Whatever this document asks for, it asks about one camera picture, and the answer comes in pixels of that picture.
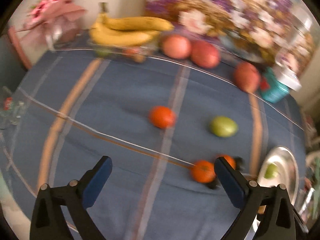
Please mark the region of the dark plum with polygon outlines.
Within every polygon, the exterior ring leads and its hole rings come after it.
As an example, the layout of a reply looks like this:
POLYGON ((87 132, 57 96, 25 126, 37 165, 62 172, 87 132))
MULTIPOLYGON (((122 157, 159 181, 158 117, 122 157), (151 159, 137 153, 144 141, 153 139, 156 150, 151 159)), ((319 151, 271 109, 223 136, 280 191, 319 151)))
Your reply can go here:
POLYGON ((220 187, 220 183, 218 179, 214 179, 211 182, 206 183, 206 187, 208 187, 211 190, 218 189, 220 187))
POLYGON ((236 168, 235 169, 237 171, 243 172, 244 169, 245 169, 245 161, 244 161, 244 159, 242 159, 241 157, 235 157, 234 160, 235 160, 235 164, 236 164, 236 168))

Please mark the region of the pink flower bouquet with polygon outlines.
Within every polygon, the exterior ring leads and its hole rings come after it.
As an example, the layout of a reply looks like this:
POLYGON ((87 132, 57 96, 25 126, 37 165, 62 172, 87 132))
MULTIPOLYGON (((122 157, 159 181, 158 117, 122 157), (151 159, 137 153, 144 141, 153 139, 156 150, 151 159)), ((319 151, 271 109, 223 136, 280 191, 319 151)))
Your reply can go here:
POLYGON ((40 0, 29 12, 20 32, 24 46, 46 46, 70 42, 80 31, 79 19, 87 12, 73 0, 40 0))

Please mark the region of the red apple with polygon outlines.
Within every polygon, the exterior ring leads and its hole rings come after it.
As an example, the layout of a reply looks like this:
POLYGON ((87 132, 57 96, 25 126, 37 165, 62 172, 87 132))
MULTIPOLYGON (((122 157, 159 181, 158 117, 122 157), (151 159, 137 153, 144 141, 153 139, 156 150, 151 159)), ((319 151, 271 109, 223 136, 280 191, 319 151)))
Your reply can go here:
POLYGON ((234 84, 246 93, 255 93, 260 85, 260 80, 259 71, 249 62, 240 62, 233 73, 234 84))
POLYGON ((197 40, 192 43, 190 59, 199 67, 212 69, 220 63, 220 53, 209 42, 197 40))

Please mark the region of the floral painting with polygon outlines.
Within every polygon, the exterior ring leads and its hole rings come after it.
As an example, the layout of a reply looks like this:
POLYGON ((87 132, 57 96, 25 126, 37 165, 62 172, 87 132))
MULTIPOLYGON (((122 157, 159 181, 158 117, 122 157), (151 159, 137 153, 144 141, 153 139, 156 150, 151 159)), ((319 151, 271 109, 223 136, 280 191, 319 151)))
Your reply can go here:
POLYGON ((146 0, 145 13, 258 64, 273 63, 286 47, 305 67, 319 44, 319 25, 302 0, 146 0))

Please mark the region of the pale pink apple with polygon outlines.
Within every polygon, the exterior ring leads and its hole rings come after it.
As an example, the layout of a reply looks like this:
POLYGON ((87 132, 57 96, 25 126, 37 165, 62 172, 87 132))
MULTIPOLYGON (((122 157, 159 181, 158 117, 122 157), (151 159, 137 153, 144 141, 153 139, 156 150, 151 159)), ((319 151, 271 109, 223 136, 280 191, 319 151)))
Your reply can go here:
POLYGON ((172 59, 186 59, 191 54, 191 42, 181 35, 168 35, 161 43, 161 50, 172 59))

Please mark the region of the clear plastic fruit tray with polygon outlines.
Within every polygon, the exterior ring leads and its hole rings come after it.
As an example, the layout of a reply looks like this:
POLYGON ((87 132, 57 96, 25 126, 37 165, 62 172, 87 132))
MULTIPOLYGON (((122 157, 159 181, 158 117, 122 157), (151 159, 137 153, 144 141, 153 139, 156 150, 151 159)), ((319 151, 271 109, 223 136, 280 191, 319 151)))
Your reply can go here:
POLYGON ((97 44, 90 39, 87 43, 92 47, 97 57, 113 60, 124 58, 135 63, 145 62, 148 57, 158 51, 157 40, 135 47, 105 46, 97 44))

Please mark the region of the steel round plate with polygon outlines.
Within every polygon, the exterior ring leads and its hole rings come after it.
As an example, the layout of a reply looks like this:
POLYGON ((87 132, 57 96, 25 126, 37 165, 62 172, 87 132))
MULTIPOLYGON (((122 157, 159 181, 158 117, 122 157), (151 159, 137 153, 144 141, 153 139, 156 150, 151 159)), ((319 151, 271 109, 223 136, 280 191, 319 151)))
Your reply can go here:
POLYGON ((257 183, 263 187, 273 187, 284 184, 291 204, 293 205, 296 201, 298 192, 298 179, 298 166, 293 154, 288 148, 278 146, 270 150, 265 157, 257 177, 257 183), (277 165, 278 175, 273 179, 265 179, 264 174, 270 163, 277 165))

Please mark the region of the large green mango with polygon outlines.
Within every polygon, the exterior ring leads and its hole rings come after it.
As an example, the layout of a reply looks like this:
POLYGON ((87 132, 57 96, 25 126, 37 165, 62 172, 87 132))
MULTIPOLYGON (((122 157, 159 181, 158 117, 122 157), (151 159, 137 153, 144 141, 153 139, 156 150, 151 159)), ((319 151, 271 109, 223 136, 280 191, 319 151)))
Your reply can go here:
POLYGON ((278 175, 278 167, 277 167, 277 165, 274 164, 274 163, 270 163, 267 166, 267 169, 266 169, 265 174, 264 174, 264 178, 265 179, 273 179, 273 178, 276 178, 277 175, 278 175))

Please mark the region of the red apple middle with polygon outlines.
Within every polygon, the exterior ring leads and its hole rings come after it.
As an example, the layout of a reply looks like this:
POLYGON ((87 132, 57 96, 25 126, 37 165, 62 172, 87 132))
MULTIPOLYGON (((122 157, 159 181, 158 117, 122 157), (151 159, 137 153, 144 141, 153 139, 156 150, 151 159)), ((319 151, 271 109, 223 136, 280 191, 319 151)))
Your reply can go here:
POLYGON ((212 69, 220 63, 220 53, 209 42, 197 40, 192 43, 190 59, 199 67, 212 69))

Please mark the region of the clear glass mug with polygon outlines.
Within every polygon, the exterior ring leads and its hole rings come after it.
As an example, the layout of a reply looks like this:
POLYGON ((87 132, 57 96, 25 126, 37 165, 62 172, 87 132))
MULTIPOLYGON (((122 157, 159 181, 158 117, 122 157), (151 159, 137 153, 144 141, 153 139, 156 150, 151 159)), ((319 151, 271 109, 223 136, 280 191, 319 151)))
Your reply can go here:
POLYGON ((8 87, 1 87, 1 130, 17 126, 24 110, 24 101, 16 99, 8 87))

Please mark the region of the red apple right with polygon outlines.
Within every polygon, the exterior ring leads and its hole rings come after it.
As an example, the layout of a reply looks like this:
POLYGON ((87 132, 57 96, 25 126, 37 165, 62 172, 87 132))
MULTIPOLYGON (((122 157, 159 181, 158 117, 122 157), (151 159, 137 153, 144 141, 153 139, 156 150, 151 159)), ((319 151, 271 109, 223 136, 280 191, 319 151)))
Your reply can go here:
POLYGON ((260 85, 260 80, 259 71, 249 62, 240 62, 233 73, 234 84, 246 93, 255 93, 260 85))

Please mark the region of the blue plaid tablecloth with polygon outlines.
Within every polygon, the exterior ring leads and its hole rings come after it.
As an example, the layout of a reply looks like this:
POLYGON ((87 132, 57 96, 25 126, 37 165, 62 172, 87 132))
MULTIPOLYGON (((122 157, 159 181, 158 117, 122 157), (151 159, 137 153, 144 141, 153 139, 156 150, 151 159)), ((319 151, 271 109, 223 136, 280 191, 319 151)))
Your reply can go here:
POLYGON ((245 173, 276 146, 295 156, 305 173, 304 132, 299 108, 288 96, 271 105, 232 84, 234 63, 202 70, 159 57, 143 64, 103 61, 69 118, 57 132, 45 181, 51 186, 79 179, 103 155, 113 171, 89 214, 107 239, 130 239, 148 176, 157 161, 167 162, 158 175, 145 239, 219 239, 238 211, 223 189, 211 190, 190 177, 189 167, 217 154, 239 156, 245 173), (176 114, 174 126, 160 129, 149 121, 155 106, 176 114), (226 116, 238 132, 221 138, 211 120, 226 116))

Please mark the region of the white power strip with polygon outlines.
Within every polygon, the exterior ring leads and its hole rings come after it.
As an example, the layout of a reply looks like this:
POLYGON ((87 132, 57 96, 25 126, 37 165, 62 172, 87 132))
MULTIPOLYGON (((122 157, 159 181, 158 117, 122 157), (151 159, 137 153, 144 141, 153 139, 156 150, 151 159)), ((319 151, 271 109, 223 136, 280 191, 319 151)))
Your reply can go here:
POLYGON ((273 71, 277 80, 294 91, 302 87, 297 77, 298 62, 288 49, 282 48, 274 59, 273 71))

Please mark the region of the yellow banana bunch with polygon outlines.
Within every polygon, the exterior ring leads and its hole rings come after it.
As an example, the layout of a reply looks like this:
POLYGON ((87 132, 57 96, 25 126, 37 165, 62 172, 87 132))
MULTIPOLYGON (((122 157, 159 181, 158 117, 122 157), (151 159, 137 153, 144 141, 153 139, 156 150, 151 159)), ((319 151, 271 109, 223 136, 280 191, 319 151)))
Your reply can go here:
POLYGON ((110 18, 108 4, 99 3, 100 12, 89 29, 91 41, 102 46, 135 47, 153 41, 164 31, 172 31, 174 25, 157 17, 110 18))

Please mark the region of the lone orange tangerine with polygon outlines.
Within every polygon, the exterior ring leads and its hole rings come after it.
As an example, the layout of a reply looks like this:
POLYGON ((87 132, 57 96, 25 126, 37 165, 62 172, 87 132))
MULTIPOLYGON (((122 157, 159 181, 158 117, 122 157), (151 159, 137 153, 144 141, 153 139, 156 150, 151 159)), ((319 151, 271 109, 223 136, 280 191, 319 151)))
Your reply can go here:
POLYGON ((174 126, 176 122, 176 114, 168 107, 155 106, 149 113, 149 121, 157 128, 167 129, 174 126))

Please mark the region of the orange tangerine with stem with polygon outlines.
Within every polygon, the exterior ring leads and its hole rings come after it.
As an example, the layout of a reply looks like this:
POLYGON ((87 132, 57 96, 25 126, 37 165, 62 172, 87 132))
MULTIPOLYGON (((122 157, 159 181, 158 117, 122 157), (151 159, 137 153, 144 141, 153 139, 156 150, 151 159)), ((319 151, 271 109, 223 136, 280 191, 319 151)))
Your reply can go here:
POLYGON ((198 183, 206 184, 215 180, 214 164, 206 160, 198 160, 190 170, 191 177, 198 183))

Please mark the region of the small green mango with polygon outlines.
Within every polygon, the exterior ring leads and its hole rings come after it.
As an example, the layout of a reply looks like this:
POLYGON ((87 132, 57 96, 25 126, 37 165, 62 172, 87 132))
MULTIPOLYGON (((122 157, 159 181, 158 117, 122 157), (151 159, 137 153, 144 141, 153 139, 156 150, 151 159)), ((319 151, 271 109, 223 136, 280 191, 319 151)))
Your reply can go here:
POLYGON ((211 120, 209 130, 217 137, 228 138, 234 136, 238 132, 239 126, 231 118, 216 116, 211 120))

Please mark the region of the teal house-shaped box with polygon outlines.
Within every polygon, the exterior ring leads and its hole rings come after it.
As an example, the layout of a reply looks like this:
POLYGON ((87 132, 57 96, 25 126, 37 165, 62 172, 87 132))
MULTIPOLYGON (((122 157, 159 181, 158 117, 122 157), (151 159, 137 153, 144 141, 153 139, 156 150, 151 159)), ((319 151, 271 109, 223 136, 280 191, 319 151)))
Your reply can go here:
POLYGON ((290 92, 286 85, 277 80, 273 69, 270 67, 263 72, 259 91, 261 97, 270 103, 277 103, 290 92))

